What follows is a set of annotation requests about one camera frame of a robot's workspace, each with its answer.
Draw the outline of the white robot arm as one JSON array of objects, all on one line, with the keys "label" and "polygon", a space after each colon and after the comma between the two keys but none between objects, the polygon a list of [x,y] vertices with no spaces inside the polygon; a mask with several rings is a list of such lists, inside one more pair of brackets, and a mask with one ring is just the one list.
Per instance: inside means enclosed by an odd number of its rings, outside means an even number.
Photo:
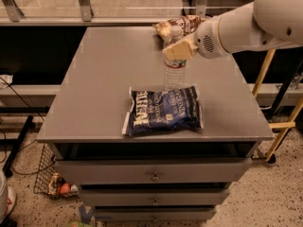
[{"label": "white robot arm", "polygon": [[214,16],[178,42],[163,49],[164,57],[207,59],[241,51],[266,51],[303,45],[303,0],[254,0]]}]

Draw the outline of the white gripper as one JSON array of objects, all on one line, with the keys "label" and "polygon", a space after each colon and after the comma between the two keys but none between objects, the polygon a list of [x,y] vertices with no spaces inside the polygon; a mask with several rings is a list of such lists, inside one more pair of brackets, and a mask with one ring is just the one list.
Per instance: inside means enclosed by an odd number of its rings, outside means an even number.
[{"label": "white gripper", "polygon": [[215,16],[202,22],[189,35],[189,40],[181,40],[170,44],[162,50],[164,57],[169,60],[190,60],[199,53],[207,59],[216,59],[227,55],[219,34],[220,17]]}]

